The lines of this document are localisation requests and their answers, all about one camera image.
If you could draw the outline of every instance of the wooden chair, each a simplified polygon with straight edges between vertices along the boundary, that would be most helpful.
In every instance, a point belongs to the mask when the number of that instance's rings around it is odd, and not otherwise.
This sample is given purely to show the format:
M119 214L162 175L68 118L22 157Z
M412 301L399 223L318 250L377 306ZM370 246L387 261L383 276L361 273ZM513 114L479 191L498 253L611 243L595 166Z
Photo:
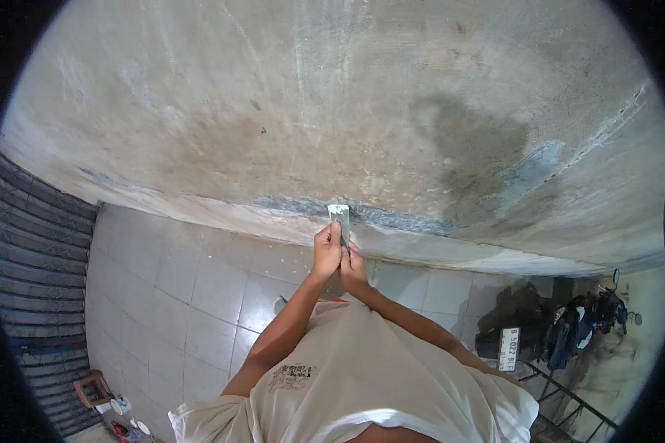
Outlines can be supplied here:
M96 392L98 398L94 401L89 401L89 398L83 392L85 387L91 388L94 392ZM103 403L108 403L113 399L113 394L110 392L106 382L103 379L103 372L97 369L91 369L90 376L75 381L74 389L76 389L76 394L79 395L81 403L83 403L83 405L89 409L93 409L98 405L102 405Z

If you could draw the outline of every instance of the shirt sleeve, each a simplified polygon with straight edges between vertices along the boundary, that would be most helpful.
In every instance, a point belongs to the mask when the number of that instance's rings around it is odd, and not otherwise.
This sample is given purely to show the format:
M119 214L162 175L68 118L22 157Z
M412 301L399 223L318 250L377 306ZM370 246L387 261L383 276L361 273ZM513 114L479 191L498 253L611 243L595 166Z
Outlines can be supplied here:
M490 405L501 441L529 442L530 426L540 412L540 404L525 389L505 378L483 374L475 368L468 368L468 371Z
M177 443L250 443L251 405L239 395L222 395L213 402L196 401L168 412Z

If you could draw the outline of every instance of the hand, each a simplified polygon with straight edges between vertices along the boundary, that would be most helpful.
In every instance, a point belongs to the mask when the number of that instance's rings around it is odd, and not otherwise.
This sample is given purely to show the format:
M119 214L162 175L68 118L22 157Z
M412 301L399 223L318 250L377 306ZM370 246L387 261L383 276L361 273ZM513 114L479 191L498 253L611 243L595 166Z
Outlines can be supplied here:
M364 266L364 259L359 255L359 248L355 243L349 243L349 255L344 246L340 252L342 253L340 280L345 290L355 297L356 293L369 288L367 268Z
M310 270L312 277L318 277L326 281L340 265L340 235L342 226L340 222L332 222L316 234L313 242L315 251L313 253L313 269Z

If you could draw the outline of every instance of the white t-shirt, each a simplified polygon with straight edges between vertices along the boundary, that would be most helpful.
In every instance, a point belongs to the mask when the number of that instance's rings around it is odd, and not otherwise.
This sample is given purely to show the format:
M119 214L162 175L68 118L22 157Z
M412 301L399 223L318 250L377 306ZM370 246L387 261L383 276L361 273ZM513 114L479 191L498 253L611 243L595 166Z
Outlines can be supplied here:
M529 442L539 404L361 303L319 303L295 350L248 398L169 412L178 443L345 442L370 424L439 442Z

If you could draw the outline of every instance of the license plate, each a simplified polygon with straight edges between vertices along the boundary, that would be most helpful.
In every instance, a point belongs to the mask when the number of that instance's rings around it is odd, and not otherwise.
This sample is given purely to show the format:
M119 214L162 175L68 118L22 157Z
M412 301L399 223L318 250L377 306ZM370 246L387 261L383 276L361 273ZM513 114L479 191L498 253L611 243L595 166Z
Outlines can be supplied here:
M512 372L517 363L520 346L520 328L506 327L500 332L500 350L498 352L498 371Z

